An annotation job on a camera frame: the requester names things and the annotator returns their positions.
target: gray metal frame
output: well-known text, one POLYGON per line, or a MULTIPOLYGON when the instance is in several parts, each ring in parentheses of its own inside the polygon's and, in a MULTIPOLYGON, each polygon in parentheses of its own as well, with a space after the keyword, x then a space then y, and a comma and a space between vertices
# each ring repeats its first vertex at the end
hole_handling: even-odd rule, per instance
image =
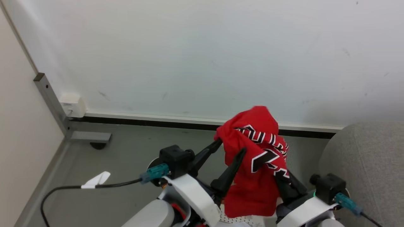
POLYGON ((34 79, 34 83, 41 93, 46 105, 55 118, 60 130, 69 140, 90 142, 90 143, 108 143, 112 134, 106 132, 80 132, 70 127, 69 118, 66 116, 56 94, 53 92, 48 78, 44 73, 38 73, 34 79))

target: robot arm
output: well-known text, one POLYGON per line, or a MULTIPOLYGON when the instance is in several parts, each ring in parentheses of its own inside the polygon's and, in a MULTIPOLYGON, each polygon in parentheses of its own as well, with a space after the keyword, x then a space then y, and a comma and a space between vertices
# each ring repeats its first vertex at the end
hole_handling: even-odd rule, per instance
MULTIPOLYGON (((197 179, 198 170, 208 157, 217 151, 221 141, 215 141, 197 155, 192 150, 181 150, 178 146, 170 146, 160 151, 159 158, 149 168, 165 163, 170 174, 153 181, 156 186, 168 183, 157 200, 152 201, 123 227, 193 227, 207 224, 214 227, 220 218, 222 199, 226 196, 233 179, 246 153, 243 149, 234 158, 233 163, 222 175, 207 185, 197 179), (176 204, 185 214, 185 218, 176 212, 170 204, 176 204)), ((292 227, 322 224, 323 227, 342 226, 335 221, 332 209, 337 207, 335 201, 323 201, 322 198, 334 198, 338 192, 345 190, 345 182, 335 175, 312 180, 317 188, 318 196, 308 194, 306 188, 290 173, 291 184, 276 179, 283 203, 277 207, 277 225, 292 227)))

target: white electrical box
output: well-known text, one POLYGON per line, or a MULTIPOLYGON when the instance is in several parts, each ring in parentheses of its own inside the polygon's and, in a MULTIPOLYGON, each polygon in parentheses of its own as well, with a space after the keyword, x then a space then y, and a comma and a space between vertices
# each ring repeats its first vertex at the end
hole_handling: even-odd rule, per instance
POLYGON ((87 111, 83 99, 77 94, 63 94, 59 102, 68 117, 82 118, 87 111))

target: gray fabric chair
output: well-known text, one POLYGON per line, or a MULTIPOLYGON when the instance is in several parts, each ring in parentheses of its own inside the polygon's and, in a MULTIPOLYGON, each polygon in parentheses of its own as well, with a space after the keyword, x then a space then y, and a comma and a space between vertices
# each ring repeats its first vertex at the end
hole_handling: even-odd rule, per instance
MULTIPOLYGON (((362 122, 345 127, 327 144, 320 173, 347 182, 351 198, 384 227, 404 226, 404 122, 362 122)), ((375 226, 337 211, 347 227, 375 226)))

